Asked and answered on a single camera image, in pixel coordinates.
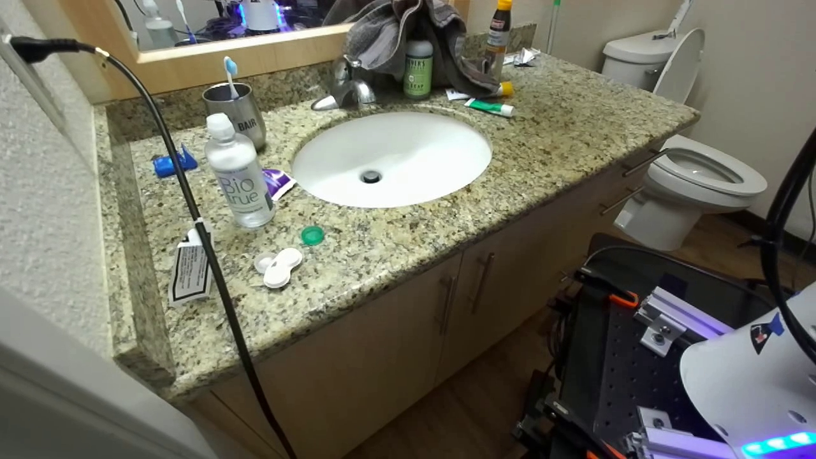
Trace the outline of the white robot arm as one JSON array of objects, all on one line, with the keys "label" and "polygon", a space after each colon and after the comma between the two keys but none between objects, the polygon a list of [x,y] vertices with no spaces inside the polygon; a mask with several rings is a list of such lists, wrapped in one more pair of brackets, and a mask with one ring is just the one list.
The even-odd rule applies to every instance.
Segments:
[{"label": "white robot arm", "polygon": [[778,308],[690,344],[681,384],[743,459],[816,459],[816,364]]}]

